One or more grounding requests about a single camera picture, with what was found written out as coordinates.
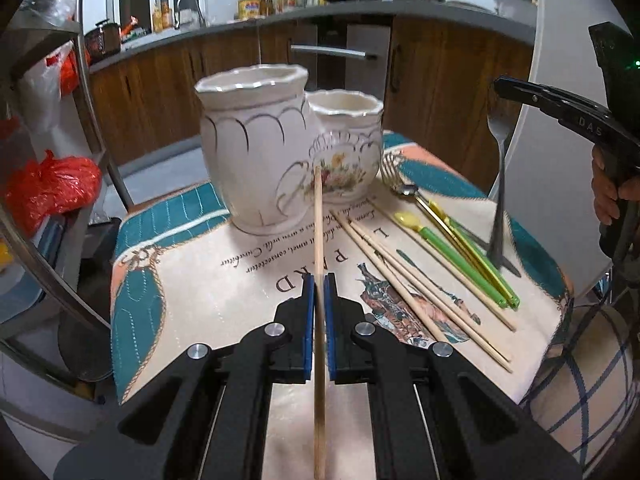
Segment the hand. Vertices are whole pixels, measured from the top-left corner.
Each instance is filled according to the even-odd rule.
[[[620,209],[616,205],[618,197],[624,200],[640,202],[640,177],[633,177],[627,180],[619,189],[604,172],[604,157],[602,152],[596,146],[591,152],[593,160],[591,161],[591,169],[593,170],[593,179],[591,180],[591,189],[593,189],[593,209],[596,212],[598,220],[604,225],[611,225],[612,219],[620,218]]]

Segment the black gripper frame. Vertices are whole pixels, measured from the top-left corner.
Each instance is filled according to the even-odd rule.
[[[226,348],[183,352],[58,464],[55,480],[259,480],[273,383],[310,378],[314,280]]]
[[[434,345],[401,343],[379,326],[361,336],[362,306],[338,297],[334,275],[324,287],[330,378],[367,383],[378,480],[582,478],[578,463],[452,346],[440,357]]]

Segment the countertop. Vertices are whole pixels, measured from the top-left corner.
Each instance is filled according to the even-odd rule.
[[[208,27],[192,28],[184,32],[176,32],[165,37],[160,37],[157,41],[149,41],[140,46],[132,46],[121,53],[108,57],[90,68],[90,73],[111,66],[125,59],[129,59],[136,54],[145,52],[152,48],[165,46],[175,41],[196,38],[206,34],[215,34],[228,30],[236,30],[245,27],[261,27],[273,23],[286,22],[290,20],[309,20],[321,18],[323,16],[340,16],[346,14],[393,14],[403,16],[416,16],[420,18],[435,18],[448,22],[457,22],[471,27],[484,28],[503,34],[514,40],[533,45],[536,39],[536,29],[514,22],[507,18],[502,18],[496,14],[482,12],[480,10],[465,9],[448,5],[446,3],[434,2],[431,0],[395,0],[390,2],[378,0],[357,0],[353,2],[341,2],[338,4],[328,4],[325,6],[307,7],[300,10],[292,10],[282,14],[275,14],[268,18],[258,20],[244,20],[231,23],[214,23]]]

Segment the white pot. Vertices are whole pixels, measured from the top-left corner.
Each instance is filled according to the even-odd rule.
[[[380,168],[384,105],[362,92],[310,92],[306,100],[319,135],[308,152],[312,168],[322,168],[328,203],[353,202],[367,193]]]
[[[527,0],[494,0],[499,16],[514,22],[535,27],[538,20],[538,6]]]
[[[216,190],[242,231],[283,232],[311,202],[303,192],[311,129],[308,73],[297,65],[257,65],[201,79],[202,151]]]

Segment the cabinet handle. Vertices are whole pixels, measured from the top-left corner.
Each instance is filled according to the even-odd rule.
[[[127,86],[127,94],[129,94],[129,97],[131,97],[131,85],[129,84],[129,76],[128,75],[124,76],[124,83]]]
[[[196,81],[196,71],[193,69],[193,57],[191,57],[191,52],[189,53],[189,65],[191,65],[191,77]]]
[[[303,52],[305,54],[321,54],[324,56],[349,57],[351,59],[377,59],[378,54],[364,52],[363,50],[352,50],[350,48],[337,48],[334,46],[315,45],[290,45],[290,52]]]
[[[401,67],[402,63],[402,47],[396,45],[391,53],[391,70],[389,71],[389,89],[391,93],[397,94],[400,91],[400,83],[402,79]]]

